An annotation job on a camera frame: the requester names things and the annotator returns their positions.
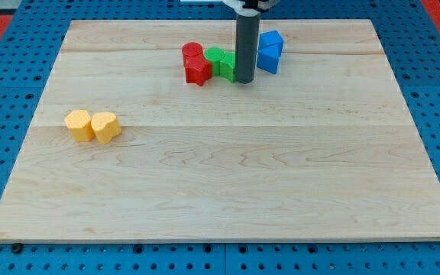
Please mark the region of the white black rod mount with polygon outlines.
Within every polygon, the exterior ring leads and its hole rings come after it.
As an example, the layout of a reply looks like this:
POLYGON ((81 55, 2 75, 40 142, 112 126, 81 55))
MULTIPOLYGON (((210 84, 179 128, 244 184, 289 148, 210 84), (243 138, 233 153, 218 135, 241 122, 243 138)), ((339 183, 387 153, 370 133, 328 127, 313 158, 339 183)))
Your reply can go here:
POLYGON ((269 11, 280 0, 222 0, 222 3, 233 9, 237 15, 257 16, 269 11))

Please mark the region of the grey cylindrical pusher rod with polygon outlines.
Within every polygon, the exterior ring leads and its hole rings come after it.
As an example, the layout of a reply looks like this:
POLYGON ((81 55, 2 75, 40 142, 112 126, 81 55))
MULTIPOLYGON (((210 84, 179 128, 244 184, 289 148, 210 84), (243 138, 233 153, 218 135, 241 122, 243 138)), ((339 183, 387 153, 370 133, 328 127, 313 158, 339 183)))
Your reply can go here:
POLYGON ((237 15, 235 37, 235 81, 242 84, 254 80, 257 45, 259 38, 260 14, 255 16, 237 15))

